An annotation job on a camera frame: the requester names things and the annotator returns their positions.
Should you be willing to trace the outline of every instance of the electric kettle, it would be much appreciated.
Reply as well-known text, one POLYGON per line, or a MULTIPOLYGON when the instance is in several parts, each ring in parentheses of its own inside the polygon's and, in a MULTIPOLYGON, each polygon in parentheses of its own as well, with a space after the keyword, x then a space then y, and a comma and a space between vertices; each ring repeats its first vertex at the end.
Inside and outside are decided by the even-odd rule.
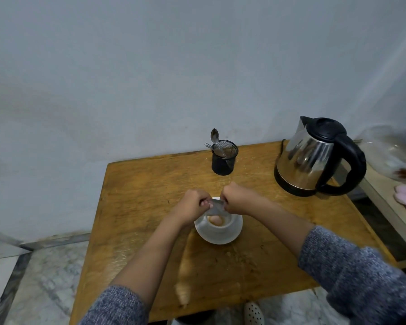
POLYGON ((364 178, 367 164, 361 149, 336 120, 301 116, 298 129, 281 153, 274 169, 275 180, 296 196, 316 192, 343 195, 364 178), (346 181, 339 187, 326 182, 334 175, 341 159, 350 164, 346 181))

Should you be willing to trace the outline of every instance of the black mesh pen holder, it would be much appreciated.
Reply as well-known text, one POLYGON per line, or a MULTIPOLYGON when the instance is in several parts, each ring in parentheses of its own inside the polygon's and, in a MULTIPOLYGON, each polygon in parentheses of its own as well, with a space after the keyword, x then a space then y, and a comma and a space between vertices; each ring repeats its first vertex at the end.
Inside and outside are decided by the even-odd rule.
POLYGON ((228 140, 220 140, 218 144, 222 151, 215 144, 212 145, 212 170, 219 175, 228 175, 233 172, 239 149, 238 146, 228 140))

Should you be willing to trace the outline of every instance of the sweater sleeve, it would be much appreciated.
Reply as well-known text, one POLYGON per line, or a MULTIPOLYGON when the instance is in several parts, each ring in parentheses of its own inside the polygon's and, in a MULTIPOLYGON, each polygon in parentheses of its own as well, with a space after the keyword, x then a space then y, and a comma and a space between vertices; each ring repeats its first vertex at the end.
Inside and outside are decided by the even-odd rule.
POLYGON ((406 319, 406 274, 372 248, 361 249, 317 226, 305 239, 298 266, 328 291, 328 303, 352 324, 406 319))
POLYGON ((92 304, 80 325, 148 323, 148 312, 143 302, 123 286, 110 286, 92 304))

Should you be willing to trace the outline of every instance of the hand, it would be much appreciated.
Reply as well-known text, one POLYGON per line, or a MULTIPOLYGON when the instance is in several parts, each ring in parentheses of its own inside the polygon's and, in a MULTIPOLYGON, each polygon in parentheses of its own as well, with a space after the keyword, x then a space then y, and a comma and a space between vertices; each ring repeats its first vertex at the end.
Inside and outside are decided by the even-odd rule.
POLYGON ((194 223, 199 216, 209 210, 210 195, 202 189, 189 189, 171 210, 169 217, 178 220, 181 227, 194 223))
POLYGON ((220 199, 225 201, 224 209, 228 213, 251 215, 259 201, 265 198, 252 189, 231 182, 222 189, 220 199))

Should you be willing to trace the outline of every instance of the kettle lid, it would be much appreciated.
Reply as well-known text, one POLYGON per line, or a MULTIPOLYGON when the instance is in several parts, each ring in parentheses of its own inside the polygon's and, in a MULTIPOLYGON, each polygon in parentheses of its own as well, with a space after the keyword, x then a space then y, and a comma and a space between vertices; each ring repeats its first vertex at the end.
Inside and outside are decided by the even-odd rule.
POLYGON ((317 117, 307 123, 306 130, 313 138, 323 142, 334 142, 339 134, 346 134, 344 126, 336 120, 317 117))

